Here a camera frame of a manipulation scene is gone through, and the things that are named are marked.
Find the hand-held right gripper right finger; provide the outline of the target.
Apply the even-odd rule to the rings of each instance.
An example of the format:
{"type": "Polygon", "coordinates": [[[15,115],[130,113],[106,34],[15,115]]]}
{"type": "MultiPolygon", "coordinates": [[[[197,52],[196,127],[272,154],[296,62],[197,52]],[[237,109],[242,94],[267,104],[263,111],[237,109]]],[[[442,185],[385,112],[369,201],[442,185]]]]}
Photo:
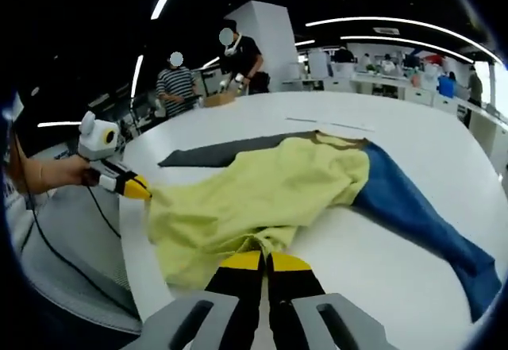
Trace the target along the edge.
{"type": "Polygon", "coordinates": [[[324,291],[310,265],[267,258],[269,325],[277,349],[387,349],[385,328],[343,295],[324,291]]]}

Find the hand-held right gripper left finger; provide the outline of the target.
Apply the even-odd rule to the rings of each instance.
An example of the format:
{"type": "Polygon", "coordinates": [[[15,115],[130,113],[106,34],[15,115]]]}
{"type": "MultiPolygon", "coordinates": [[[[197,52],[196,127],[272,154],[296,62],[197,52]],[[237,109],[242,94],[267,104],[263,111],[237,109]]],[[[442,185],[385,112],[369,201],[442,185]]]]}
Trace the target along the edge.
{"type": "Polygon", "coordinates": [[[236,253],[221,262],[204,290],[177,298],[154,313],[138,349],[250,349],[260,319],[264,257],[236,253]]]}

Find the person's left hand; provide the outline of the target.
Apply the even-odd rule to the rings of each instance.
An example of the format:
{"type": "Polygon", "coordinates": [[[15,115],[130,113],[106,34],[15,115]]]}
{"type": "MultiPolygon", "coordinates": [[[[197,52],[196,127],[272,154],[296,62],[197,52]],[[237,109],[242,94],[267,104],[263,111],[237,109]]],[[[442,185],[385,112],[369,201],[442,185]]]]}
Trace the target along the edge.
{"type": "Polygon", "coordinates": [[[48,161],[41,176],[48,189],[69,185],[94,187],[98,184],[90,163],[78,155],[48,161]]]}

